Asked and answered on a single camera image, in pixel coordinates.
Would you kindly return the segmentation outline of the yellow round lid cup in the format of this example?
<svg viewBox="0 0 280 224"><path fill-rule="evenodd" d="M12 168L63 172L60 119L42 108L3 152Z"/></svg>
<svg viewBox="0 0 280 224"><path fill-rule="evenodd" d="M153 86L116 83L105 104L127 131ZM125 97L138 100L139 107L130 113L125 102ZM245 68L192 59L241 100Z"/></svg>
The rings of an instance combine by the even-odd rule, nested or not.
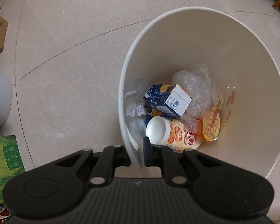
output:
<svg viewBox="0 0 280 224"><path fill-rule="evenodd" d="M218 138L220 132L220 115L216 107L212 106L204 117L199 119L199 123L201 130L198 136L204 142L213 142Z"/></svg>

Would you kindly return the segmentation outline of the clear snack wrapper red print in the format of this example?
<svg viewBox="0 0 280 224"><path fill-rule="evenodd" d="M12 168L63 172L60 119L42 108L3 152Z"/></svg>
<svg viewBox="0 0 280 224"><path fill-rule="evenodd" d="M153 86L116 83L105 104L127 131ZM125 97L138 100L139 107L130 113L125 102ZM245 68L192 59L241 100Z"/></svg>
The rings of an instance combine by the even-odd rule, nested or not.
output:
<svg viewBox="0 0 280 224"><path fill-rule="evenodd" d="M220 116L220 130L218 136L222 134L222 131L227 124L232 108L234 105L235 95L236 95L236 88L234 85L229 84L227 88L223 91L218 91L218 98L216 108L218 110L218 115Z"/></svg>

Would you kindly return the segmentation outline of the clear crumpled plastic bag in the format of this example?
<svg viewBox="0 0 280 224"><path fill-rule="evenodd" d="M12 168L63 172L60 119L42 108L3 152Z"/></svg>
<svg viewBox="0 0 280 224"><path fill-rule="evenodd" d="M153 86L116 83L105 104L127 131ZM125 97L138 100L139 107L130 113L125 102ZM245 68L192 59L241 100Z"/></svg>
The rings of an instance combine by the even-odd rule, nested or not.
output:
<svg viewBox="0 0 280 224"><path fill-rule="evenodd" d="M190 71L176 72L172 76L172 83L181 86L191 96L192 100L181 121L189 132L200 134L202 131L200 120L211 106L217 103L220 90L204 64Z"/></svg>

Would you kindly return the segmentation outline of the blue milk carton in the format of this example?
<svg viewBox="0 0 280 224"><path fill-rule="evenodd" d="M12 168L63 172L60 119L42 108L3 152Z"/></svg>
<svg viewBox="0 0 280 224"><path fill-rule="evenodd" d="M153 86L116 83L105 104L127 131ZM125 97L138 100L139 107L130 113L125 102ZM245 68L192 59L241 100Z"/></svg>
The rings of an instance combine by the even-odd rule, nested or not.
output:
<svg viewBox="0 0 280 224"><path fill-rule="evenodd" d="M161 112L161 111L158 111L158 110L152 108L152 109L147 113L146 119L144 120L145 126L148 125L148 123L151 121L152 118L157 117L157 116L160 116L160 117L163 117L163 118L176 119L175 116L172 116L172 115L163 113L163 112Z"/></svg>

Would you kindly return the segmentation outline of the white paper ball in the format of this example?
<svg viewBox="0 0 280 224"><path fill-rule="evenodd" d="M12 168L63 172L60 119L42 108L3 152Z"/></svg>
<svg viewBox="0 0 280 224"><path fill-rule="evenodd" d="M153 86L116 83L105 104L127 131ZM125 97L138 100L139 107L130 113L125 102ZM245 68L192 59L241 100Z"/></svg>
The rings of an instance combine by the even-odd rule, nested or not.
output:
<svg viewBox="0 0 280 224"><path fill-rule="evenodd" d="M137 99L128 99L126 104L126 116L135 118L141 117L147 114L146 108L145 108L145 101L143 99L137 100Z"/></svg>

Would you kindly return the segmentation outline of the green printed box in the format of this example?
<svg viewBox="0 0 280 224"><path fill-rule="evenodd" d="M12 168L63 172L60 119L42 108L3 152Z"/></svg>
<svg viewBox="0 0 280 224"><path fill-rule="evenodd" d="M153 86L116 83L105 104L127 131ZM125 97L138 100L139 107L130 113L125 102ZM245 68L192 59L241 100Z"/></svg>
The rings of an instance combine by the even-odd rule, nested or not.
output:
<svg viewBox="0 0 280 224"><path fill-rule="evenodd" d="M7 182L25 172L16 136L0 136L0 204L2 192Z"/></svg>

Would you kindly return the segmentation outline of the white round trash bin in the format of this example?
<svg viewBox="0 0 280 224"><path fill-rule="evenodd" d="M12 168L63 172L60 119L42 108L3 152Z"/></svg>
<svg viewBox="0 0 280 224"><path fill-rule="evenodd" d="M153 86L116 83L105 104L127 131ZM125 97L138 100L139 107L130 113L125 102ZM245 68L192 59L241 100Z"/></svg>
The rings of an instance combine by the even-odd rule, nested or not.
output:
<svg viewBox="0 0 280 224"><path fill-rule="evenodd" d="M264 43L232 16L204 7L168 11L136 37L125 58L118 96L121 135L138 178L155 178L145 167L144 119L128 116L130 103L153 84L169 84L181 70L206 66L230 100L223 130L199 151L268 177L280 156L280 72Z"/></svg>

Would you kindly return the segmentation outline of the orange yellow milk tea cup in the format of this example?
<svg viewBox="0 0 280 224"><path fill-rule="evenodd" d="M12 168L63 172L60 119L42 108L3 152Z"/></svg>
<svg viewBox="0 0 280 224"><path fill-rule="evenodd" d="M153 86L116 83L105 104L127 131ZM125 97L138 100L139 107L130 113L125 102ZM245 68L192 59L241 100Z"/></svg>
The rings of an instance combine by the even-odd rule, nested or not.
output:
<svg viewBox="0 0 280 224"><path fill-rule="evenodd" d="M151 144L167 146L177 152L183 152L185 149L196 150L202 143L195 133L186 130L180 120L160 116L153 117L148 122L146 136Z"/></svg>

